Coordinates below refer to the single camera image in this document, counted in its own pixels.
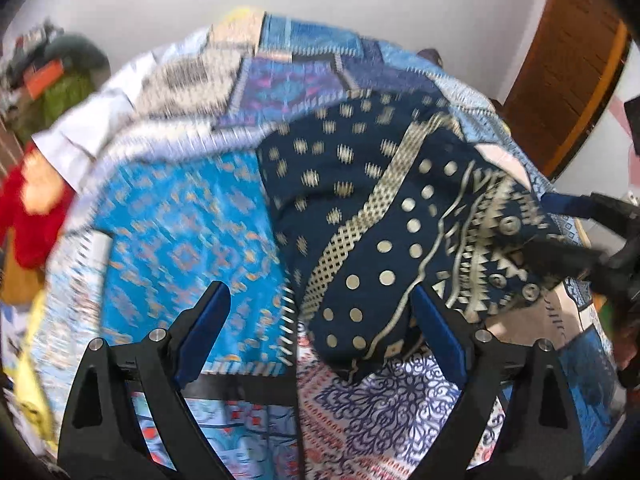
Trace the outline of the person's right hand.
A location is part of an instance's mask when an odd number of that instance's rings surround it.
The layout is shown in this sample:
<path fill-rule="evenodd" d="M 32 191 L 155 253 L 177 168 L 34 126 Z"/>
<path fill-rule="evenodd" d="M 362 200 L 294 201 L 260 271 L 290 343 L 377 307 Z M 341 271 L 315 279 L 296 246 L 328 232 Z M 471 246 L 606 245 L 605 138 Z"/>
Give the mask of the person's right hand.
<path fill-rule="evenodd" d="M 639 312 L 615 309 L 613 327 L 613 354 L 618 380 L 624 388 L 638 390 Z"/>

